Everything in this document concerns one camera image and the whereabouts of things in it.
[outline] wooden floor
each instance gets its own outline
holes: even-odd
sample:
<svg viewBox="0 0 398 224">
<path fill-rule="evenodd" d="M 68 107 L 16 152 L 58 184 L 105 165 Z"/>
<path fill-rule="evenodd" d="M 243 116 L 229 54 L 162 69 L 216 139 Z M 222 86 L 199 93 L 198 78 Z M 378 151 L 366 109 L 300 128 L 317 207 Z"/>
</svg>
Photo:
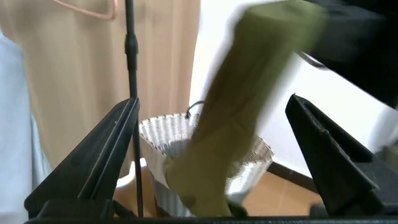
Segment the wooden floor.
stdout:
<svg viewBox="0 0 398 224">
<path fill-rule="evenodd" d="M 131 167 L 130 175 L 118 182 L 114 198 L 136 214 L 137 197 L 136 182 L 133 175 L 134 164 Z M 155 217 L 154 190 L 146 167 L 142 169 L 142 184 L 144 216 Z M 321 201 L 318 194 L 266 172 L 245 199 L 243 205 L 250 216 L 308 215 L 311 204 Z"/>
</svg>

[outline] curtain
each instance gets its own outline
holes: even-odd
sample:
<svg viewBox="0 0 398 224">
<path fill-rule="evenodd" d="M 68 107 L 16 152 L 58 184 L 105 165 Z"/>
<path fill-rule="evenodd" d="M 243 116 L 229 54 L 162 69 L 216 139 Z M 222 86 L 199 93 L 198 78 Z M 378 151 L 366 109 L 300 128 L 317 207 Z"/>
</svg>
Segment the curtain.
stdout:
<svg viewBox="0 0 398 224">
<path fill-rule="evenodd" d="M 65 0 L 96 12 L 107 0 Z M 135 0 L 140 119 L 185 111 L 200 0 Z M 49 0 L 0 0 L 3 32 L 24 51 L 43 150 L 57 166 L 119 101 L 129 97 L 124 1 L 103 21 Z M 126 174 L 132 152 L 127 153 Z"/>
</svg>

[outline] woven basket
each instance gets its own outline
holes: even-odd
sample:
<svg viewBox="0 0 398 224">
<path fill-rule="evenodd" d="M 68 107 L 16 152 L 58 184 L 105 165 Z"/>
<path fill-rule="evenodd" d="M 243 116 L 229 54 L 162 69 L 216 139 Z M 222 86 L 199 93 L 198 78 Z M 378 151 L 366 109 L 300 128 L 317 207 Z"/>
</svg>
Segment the woven basket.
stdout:
<svg viewBox="0 0 398 224">
<path fill-rule="evenodd" d="M 172 217 L 193 216 L 178 195 L 169 189 L 164 175 L 166 157 L 178 156 L 189 141 L 199 115 L 170 114 L 143 120 L 139 125 L 142 153 L 152 176 L 156 204 Z M 253 139 L 252 150 L 230 170 L 225 193 L 241 205 L 246 195 L 257 184 L 272 163 L 273 152 L 260 137 Z"/>
</svg>

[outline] black pole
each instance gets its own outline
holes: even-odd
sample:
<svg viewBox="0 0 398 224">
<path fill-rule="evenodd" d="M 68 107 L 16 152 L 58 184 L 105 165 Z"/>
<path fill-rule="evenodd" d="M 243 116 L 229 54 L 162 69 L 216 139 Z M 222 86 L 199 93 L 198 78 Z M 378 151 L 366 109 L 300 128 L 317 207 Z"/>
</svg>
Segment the black pole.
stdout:
<svg viewBox="0 0 398 224">
<path fill-rule="evenodd" d="M 126 27 L 127 34 L 124 43 L 124 50 L 127 56 L 127 69 L 129 70 L 129 87 L 130 98 L 137 98 L 137 54 L 138 44 L 137 37 L 134 33 L 134 6 L 133 0 L 126 0 Z M 136 165 L 136 183 L 137 183 L 137 206 L 138 217 L 143 217 L 143 204 L 142 204 L 142 179 L 141 179 L 141 163 L 140 163 L 140 145 L 139 145 L 139 121 L 137 120 L 136 126 L 132 133 L 134 163 Z"/>
</svg>

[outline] white wall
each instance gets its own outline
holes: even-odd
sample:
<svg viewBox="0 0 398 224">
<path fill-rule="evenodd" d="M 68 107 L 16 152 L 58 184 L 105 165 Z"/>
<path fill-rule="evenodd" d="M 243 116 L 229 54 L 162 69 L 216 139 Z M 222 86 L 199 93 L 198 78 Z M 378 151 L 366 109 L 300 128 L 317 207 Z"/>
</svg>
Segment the white wall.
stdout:
<svg viewBox="0 0 398 224">
<path fill-rule="evenodd" d="M 233 22 L 248 2 L 201 0 L 201 27 L 195 50 L 190 104 L 203 99 L 230 44 Z M 310 100 L 372 152 L 398 136 L 398 112 L 331 71 L 313 68 L 294 55 L 262 114 L 258 134 L 275 152 L 274 160 L 310 176 L 285 115 L 290 95 Z"/>
</svg>

